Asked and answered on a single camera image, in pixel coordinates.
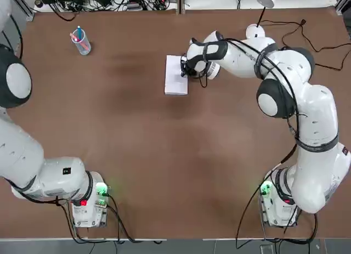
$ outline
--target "brown table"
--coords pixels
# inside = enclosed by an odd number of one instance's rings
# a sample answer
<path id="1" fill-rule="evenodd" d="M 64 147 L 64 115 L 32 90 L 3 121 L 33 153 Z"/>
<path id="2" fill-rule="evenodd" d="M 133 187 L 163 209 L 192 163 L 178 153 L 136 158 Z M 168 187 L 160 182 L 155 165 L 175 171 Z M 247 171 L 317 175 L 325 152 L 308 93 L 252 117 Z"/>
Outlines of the brown table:
<path id="1" fill-rule="evenodd" d="M 37 14 L 24 33 L 24 63 L 33 95 L 12 119 L 36 138 L 46 157 L 77 156 L 112 186 L 122 219 L 135 238 L 234 238 L 239 218 L 264 174 L 292 148 L 286 122 L 264 116 L 256 103 L 258 79 L 222 70 L 206 89 L 189 82 L 186 97 L 165 96 L 167 54 L 186 52 L 189 39 L 213 30 L 244 38 L 258 10 L 81 13 L 73 22 Z M 299 21 L 317 48 L 349 42 L 333 8 L 268 10 L 265 19 Z M 69 33 L 82 26 L 93 50 L 83 57 Z M 266 27 L 281 44 L 294 25 Z M 310 48 L 299 32 L 292 46 Z M 338 66 L 349 48 L 315 55 Z M 351 147 L 351 59 L 342 72 L 317 67 L 311 83 L 329 87 L 339 114 L 340 141 Z M 15 198 L 3 180 L 0 238 L 69 238 L 54 206 Z M 349 176 L 319 213 L 318 237 L 351 237 Z M 116 222 L 82 235 L 116 237 Z M 303 215 L 286 237 L 309 237 Z M 241 238 L 261 238 L 257 200 Z M 282 237 L 280 229 L 268 236 Z"/>

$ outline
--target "pen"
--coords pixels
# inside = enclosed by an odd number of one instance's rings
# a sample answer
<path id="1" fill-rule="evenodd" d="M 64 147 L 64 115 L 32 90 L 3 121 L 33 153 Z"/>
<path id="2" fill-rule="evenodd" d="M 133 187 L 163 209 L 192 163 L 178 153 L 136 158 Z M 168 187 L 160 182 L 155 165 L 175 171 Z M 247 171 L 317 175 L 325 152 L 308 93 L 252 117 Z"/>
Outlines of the pen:
<path id="1" fill-rule="evenodd" d="M 79 40 L 82 40 L 82 29 L 79 25 L 78 25 L 78 38 Z"/>

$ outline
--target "clear plastic cup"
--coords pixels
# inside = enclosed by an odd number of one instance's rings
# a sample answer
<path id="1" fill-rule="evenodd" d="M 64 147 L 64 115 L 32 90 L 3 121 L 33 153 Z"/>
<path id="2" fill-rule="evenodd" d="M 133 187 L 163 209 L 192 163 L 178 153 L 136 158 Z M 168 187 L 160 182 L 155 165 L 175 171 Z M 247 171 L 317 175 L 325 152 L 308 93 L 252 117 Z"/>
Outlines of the clear plastic cup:
<path id="1" fill-rule="evenodd" d="M 90 53 L 90 51 L 92 50 L 92 46 L 89 43 L 88 37 L 86 36 L 86 33 L 83 29 L 81 29 L 82 31 L 82 39 L 79 40 L 79 33 L 78 33 L 78 29 L 76 29 L 72 34 L 73 36 L 71 37 L 72 42 L 76 45 L 76 47 L 78 48 L 79 53 L 81 53 L 82 55 L 87 55 Z"/>

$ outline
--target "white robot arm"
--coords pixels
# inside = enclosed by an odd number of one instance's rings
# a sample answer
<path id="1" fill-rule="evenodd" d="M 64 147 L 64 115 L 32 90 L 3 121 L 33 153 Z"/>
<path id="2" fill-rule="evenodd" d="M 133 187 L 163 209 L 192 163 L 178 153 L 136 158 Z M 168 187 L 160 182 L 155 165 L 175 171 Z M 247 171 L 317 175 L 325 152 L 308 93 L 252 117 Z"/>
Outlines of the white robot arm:
<path id="1" fill-rule="evenodd" d="M 191 40 L 182 65 L 184 73 L 202 74 L 215 63 L 237 77 L 258 76 L 263 81 L 257 91 L 257 103 L 266 115 L 286 118 L 299 112 L 297 163 L 274 171 L 270 181 L 264 183 L 261 190 L 265 220 L 280 227 L 294 224 L 296 205 L 308 213 L 317 213 L 347 174 L 351 154 L 338 142 L 338 119 L 331 91 L 308 82 L 314 68 L 312 55 L 303 48 L 278 50 L 268 37 L 242 41 L 260 54 L 244 44 L 226 41 L 217 31 L 209 37 L 217 39 L 207 43 Z M 264 56 L 286 76 L 294 94 L 283 75 Z"/>
<path id="2" fill-rule="evenodd" d="M 0 31 L 10 12 L 10 0 L 0 0 Z M 70 200 L 78 227 L 103 225 L 107 186 L 101 175 L 86 171 L 79 158 L 45 159 L 41 145 L 7 116 L 7 108 L 27 102 L 31 93 L 32 79 L 26 67 L 13 52 L 0 46 L 0 176 L 19 198 Z"/>

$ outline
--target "power cable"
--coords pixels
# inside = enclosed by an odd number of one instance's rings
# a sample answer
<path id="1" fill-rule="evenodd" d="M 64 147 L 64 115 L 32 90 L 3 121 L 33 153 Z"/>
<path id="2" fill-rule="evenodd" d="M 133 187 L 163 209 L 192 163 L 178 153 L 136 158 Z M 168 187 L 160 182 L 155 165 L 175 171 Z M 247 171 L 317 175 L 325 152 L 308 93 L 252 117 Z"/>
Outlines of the power cable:
<path id="1" fill-rule="evenodd" d="M 285 35 L 283 35 L 282 37 L 282 43 L 284 46 L 286 47 L 289 47 L 287 45 L 287 43 L 285 42 L 285 38 L 287 36 L 290 36 L 292 34 L 294 34 L 297 30 L 299 30 L 301 28 L 301 35 L 308 41 L 308 43 L 310 44 L 310 46 L 312 47 L 313 51 L 316 52 L 316 53 L 319 53 L 323 50 L 329 50 L 329 49 L 336 49 L 336 48 L 339 48 L 339 47 L 344 47 L 344 46 L 349 46 L 351 45 L 351 43 L 344 43 L 344 44 L 340 44 L 338 46 L 334 46 L 334 47 L 321 47 L 320 49 L 316 49 L 316 47 L 312 44 L 311 40 L 304 34 L 303 32 L 303 25 L 306 24 L 306 20 L 302 19 L 300 23 L 298 22 L 294 22 L 294 21 L 291 21 L 291 22 L 284 22 L 284 21 L 271 21 L 271 20 L 263 20 L 262 22 L 270 22 L 272 24 L 266 24 L 266 25 L 262 25 L 262 26 L 280 26 L 280 25 L 288 25 L 288 24 L 296 24 L 298 25 L 297 28 L 295 30 L 293 30 L 292 32 L 289 32 L 289 33 L 286 33 Z M 347 52 L 347 54 L 344 56 L 342 62 L 341 62 L 341 67 L 333 67 L 333 66 L 327 66 L 327 65 L 322 65 L 322 64 L 318 64 L 316 63 L 316 66 L 320 66 L 320 67 L 324 67 L 324 68 L 327 68 L 327 69 L 330 69 L 330 70 L 335 70 L 335 71 L 341 71 L 344 67 L 344 62 L 347 58 L 347 56 L 349 55 L 349 53 L 351 53 L 351 49 Z"/>
<path id="2" fill-rule="evenodd" d="M 10 49 L 11 49 L 11 51 L 14 52 L 13 47 L 12 47 L 12 45 L 11 45 L 11 42 L 10 42 L 9 38 L 7 37 L 7 35 L 5 34 L 5 32 L 2 31 L 1 33 L 2 33 L 3 36 L 5 37 L 5 39 L 6 39 L 7 43 L 8 43 L 8 45 L 9 45 L 9 47 L 10 47 Z"/>
<path id="3" fill-rule="evenodd" d="M 52 9 L 52 11 L 59 17 L 61 18 L 62 20 L 66 21 L 66 22 L 71 22 L 73 20 L 75 20 L 76 18 L 76 15 L 74 15 L 72 18 L 69 18 L 69 19 L 66 19 L 64 18 L 63 16 L 61 16 L 58 11 L 59 9 L 57 8 L 57 6 L 55 4 L 49 4 L 50 8 Z"/>

